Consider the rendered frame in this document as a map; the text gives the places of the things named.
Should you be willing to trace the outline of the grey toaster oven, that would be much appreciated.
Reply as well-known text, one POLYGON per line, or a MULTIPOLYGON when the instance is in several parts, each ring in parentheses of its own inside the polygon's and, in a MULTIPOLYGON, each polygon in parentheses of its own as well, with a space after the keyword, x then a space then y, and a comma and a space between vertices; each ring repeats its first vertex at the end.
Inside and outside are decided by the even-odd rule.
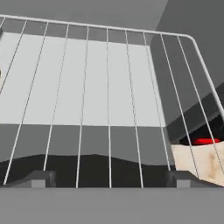
POLYGON ((199 94, 188 102, 205 101, 224 136, 224 0, 0 0, 0 15, 192 38, 206 72, 194 75, 199 94))

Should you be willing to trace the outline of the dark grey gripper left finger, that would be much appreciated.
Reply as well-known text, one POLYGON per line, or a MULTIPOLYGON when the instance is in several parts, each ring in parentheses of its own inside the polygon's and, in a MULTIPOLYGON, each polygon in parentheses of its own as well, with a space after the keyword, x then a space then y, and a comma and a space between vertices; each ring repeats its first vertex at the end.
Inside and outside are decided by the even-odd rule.
POLYGON ((55 186, 55 171, 32 171, 24 178, 2 185, 2 188, 50 188, 55 186))

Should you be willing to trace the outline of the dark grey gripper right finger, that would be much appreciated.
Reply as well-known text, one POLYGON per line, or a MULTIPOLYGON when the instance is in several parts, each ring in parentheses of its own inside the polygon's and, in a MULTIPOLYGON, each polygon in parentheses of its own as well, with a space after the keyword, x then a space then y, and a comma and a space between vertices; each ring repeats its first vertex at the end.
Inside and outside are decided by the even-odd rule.
POLYGON ((221 185, 201 180, 189 171, 168 171, 167 186, 175 188, 221 188, 221 185))

